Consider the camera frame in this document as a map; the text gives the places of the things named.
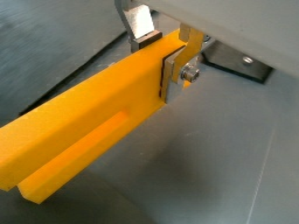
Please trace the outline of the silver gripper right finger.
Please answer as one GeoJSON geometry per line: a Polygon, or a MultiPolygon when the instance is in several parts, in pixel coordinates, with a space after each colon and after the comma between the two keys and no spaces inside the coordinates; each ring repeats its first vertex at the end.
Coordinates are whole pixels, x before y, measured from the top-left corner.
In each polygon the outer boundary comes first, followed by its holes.
{"type": "Polygon", "coordinates": [[[163,78],[161,97],[166,103],[181,94],[185,83],[194,83],[199,78],[199,69],[190,63],[202,50],[205,34],[191,28],[187,24],[181,24],[179,40],[185,43],[163,59],[163,78]]]}

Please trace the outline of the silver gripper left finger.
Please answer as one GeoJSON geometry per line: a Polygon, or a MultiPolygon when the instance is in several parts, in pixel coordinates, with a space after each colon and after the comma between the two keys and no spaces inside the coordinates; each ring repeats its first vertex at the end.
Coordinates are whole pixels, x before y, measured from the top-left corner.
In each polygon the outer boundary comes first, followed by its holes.
{"type": "Polygon", "coordinates": [[[155,29],[150,7],[135,0],[115,0],[117,11],[130,37],[131,52],[150,46],[163,37],[155,29]]]}

